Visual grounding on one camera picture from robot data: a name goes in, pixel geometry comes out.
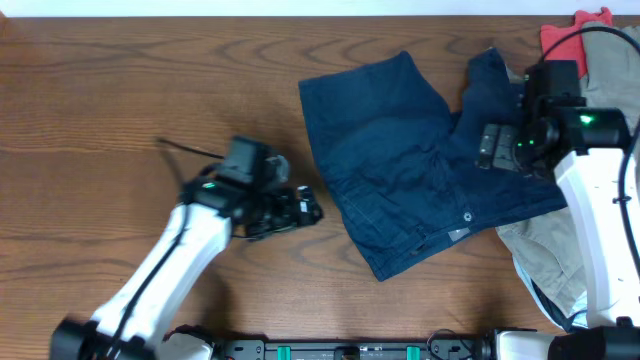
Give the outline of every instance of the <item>pile of clothes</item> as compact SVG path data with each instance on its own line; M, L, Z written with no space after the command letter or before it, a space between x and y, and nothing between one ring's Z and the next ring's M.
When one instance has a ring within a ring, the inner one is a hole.
M576 29L613 26L611 12L576 13L570 28L543 26L543 50ZM640 40L639 28L623 29ZM576 60L588 106L640 116L640 59L606 33L585 33L548 59ZM379 281L487 228L513 253L545 314L584 325L586 284L566 202L550 182L475 165L488 123L519 126L523 85L496 49L469 61L463 110L452 113L411 56L301 81L313 157L349 236Z

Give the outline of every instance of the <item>wood grain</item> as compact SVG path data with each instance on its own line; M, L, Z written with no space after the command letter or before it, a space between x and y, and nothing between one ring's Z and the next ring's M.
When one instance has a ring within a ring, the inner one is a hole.
M495 46L516 72L542 24L569 17L9 20L0 42L0 359L43 359L134 272L175 202L152 137L224 153L272 144L326 219L235 240L175 324L272 339L425 338L447 327L557 332L493 230L378 283L314 168L297 82L408 50L453 110L467 60ZM640 18L618 18L618 24ZM188 174L205 160L176 154Z

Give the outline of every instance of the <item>white wall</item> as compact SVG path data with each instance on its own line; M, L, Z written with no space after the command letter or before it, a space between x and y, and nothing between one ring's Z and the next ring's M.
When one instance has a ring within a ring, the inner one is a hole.
M570 15L608 6L640 14L640 0L0 0L7 17Z

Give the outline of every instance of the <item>clothing tag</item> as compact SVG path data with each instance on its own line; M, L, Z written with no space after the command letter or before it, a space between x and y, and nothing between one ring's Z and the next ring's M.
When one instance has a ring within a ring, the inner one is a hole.
M471 230L469 230L469 228L453 230L453 231L449 231L449 237L451 238L451 241L458 241L463 237L465 237L470 232Z

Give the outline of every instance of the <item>cable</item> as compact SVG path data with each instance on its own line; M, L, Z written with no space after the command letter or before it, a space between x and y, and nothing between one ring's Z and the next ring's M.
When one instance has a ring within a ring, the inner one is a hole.
M640 44L635 41L631 36L625 34L624 32L609 28L606 26L594 26L589 28L583 28L577 31L572 32L571 34L566 35L562 39L558 40L553 46L549 48L549 50L545 51L544 54L540 57L538 63L544 62L544 59L555 50L560 44L567 41L568 39L588 33L588 32L606 32L609 34L616 35L626 42L628 42L631 47L633 47L638 55L640 56ZM618 173L618 198L614 199L614 203L617 202L620 205L620 213L622 215L622 224L624 226L624 232L627 236L627 244L629 245L629 250L631 251L631 257L633 258L633 263L636 267L636 272L638 273L638 277L640 278L640 254L638 253L638 247L636 246L636 241L633 237L633 230L631 229L631 221L629 219L629 211L627 209L627 202L631 199L629 196L625 194L625 178L627 174L627 167L629 166L629 160L631 155L633 154L633 150L635 149L636 143L640 138L640 123L636 125L636 129L633 132L633 137L631 138L631 143L629 146L624 149L624 157L622 158L622 162L620 164L620 172Z
M190 152L190 153L194 153L194 154L198 154L198 155L202 155L202 156L208 156L208 157L212 157L214 159L224 159L224 156L222 155L218 155L212 152L208 152L208 151L203 151L203 150L198 150L198 149L194 149L192 147L188 147L182 144L178 144L177 142L173 142L171 140L165 139L163 137L159 137L156 138L156 142L158 143L162 143L162 144L166 144L169 146L173 146L176 149L180 149L182 151L186 151L186 152Z
M433 337L436 336L438 333L440 332L449 332L451 334L453 334L458 341L460 341L460 344L462 344L462 347L464 347L468 352L469 352L469 356L467 356L466 358L463 358L461 360L469 360L469 359L473 359L473 350L471 350L471 348L469 347L469 345L465 344L464 340L462 339L462 336L458 335L457 332L451 330L451 329L438 329L436 331L434 331L431 336L429 336L429 339L427 339L427 351L429 352L429 354L431 354L431 356L433 356L436 360L444 360L443 358L441 358L440 356L436 355L433 350L431 350L431 341L433 340Z
M162 157L166 161L167 165L169 166L169 169L171 170L171 172L173 174L173 177L174 177L174 179L176 181L176 184L178 185L179 191L182 192L182 188L184 186L184 178L182 176L182 173L180 172L180 168L178 167L178 165L177 165L175 159L173 158L173 156L171 156L171 153L169 153L163 146L161 146L162 144L173 145L173 143L171 143L168 140L164 140L164 139L160 139L160 138L156 139L156 145L158 145L158 148L160 150L160 154L162 155ZM136 304L140 300L140 297L142 296L142 293L144 293L145 289L147 288L147 286L149 286L149 284L151 283L153 278L160 271L160 268L162 268L164 263L167 262L167 260L169 259L169 257L173 253L173 251L178 247L178 245L180 245L180 241L182 240L182 236L184 235L184 233L186 231L186 227L187 227L187 223L189 222L189 215L190 215L189 206L186 205L186 204L184 204L182 206L184 206L184 213L183 213L183 216L182 216L182 225L180 225L180 230L178 231L178 234L173 238L171 246L169 246L169 248L164 253L162 258L153 267L151 272L149 272L149 275L147 275L147 277L144 279L142 284L140 284L140 287L138 287L138 289L133 294L133 296L131 297L131 300L129 301L129 303L127 304L127 306L124 309L124 314L122 314L122 318L120 319L120 323L118 324L118 328L116 329L115 333L113 334L113 339L111 341L111 345L110 345L109 349L107 349L107 354L106 355L109 356L110 359L114 359L115 356L117 356L117 354L119 353L119 351L118 351L118 341L122 338L122 333L124 332L124 328L125 328L125 326L127 324L127 321L129 320L129 318L133 314L133 309L135 308Z

